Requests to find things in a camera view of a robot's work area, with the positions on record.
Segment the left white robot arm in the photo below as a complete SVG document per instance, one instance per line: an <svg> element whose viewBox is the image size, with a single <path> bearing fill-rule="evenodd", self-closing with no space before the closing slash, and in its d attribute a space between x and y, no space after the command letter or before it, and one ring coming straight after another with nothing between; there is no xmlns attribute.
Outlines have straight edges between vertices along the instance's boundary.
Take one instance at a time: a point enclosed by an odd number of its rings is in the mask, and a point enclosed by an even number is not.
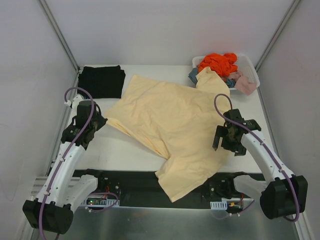
<svg viewBox="0 0 320 240"><path fill-rule="evenodd" d="M107 122L99 105L93 100L82 100L76 106L76 115L62 132L56 161L43 187L34 200L26 200L22 211L34 229L65 234L74 213L90 194L105 191L104 180L85 174L72 187L73 173L94 135Z"/></svg>

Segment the cream yellow t shirt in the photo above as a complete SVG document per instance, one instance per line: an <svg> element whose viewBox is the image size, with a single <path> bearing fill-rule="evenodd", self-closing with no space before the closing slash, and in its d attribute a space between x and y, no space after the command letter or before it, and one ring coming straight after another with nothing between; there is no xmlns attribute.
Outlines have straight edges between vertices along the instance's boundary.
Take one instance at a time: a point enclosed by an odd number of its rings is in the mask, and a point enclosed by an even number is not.
<svg viewBox="0 0 320 240"><path fill-rule="evenodd" d="M170 201L202 185L225 164L229 152L214 150L230 90L209 67L195 87L134 75L123 97L106 113L108 125L165 158L155 173Z"/></svg>

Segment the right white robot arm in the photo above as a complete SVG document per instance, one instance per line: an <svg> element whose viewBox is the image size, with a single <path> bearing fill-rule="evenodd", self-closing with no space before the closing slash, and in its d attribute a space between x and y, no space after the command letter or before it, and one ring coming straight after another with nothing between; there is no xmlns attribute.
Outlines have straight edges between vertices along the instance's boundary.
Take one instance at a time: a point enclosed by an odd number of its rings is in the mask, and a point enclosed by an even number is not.
<svg viewBox="0 0 320 240"><path fill-rule="evenodd" d="M241 193L249 195L259 201L262 212L270 220L303 213L308 190L306 178L286 167L268 146L254 119L245 120L238 109L230 109L222 117L225 122L216 128L213 149L223 148L235 156L250 153L265 180L265 184L259 184L241 173L225 184L226 194L233 198Z"/></svg>

